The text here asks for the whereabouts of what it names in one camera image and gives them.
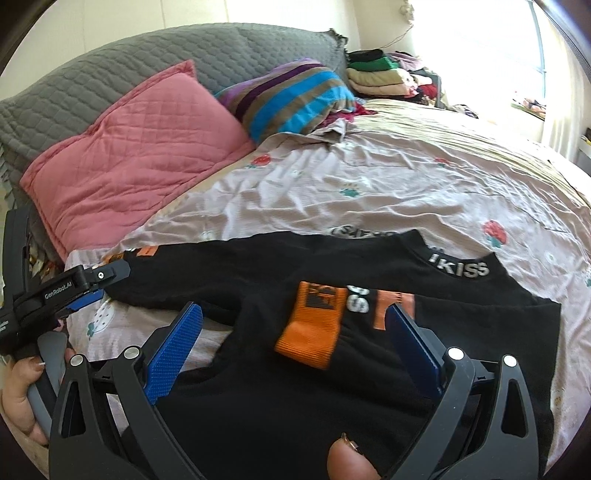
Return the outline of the person's left hand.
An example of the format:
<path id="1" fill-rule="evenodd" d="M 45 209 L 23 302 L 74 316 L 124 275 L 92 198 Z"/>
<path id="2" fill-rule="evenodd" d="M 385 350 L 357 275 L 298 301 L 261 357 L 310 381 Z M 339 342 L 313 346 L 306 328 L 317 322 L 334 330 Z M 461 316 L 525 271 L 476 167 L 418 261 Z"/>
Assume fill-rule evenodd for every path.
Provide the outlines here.
<path id="1" fill-rule="evenodd" d="M 29 387 L 35 384 L 45 371 L 41 356 L 31 356 L 16 361 L 9 357 L 6 365 L 1 405 L 5 417 L 26 438 L 45 447 L 49 440 L 42 431 L 28 399 Z"/>

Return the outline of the person's right hand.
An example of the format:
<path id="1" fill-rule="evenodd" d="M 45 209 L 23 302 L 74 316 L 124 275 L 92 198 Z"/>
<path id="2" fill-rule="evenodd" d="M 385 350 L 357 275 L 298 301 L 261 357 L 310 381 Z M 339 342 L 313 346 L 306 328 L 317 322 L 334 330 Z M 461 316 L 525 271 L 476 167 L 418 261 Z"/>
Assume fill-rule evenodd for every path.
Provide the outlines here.
<path id="1" fill-rule="evenodd" d="M 346 433 L 329 448 L 327 470 L 331 480 L 380 480 L 381 475 Z"/>

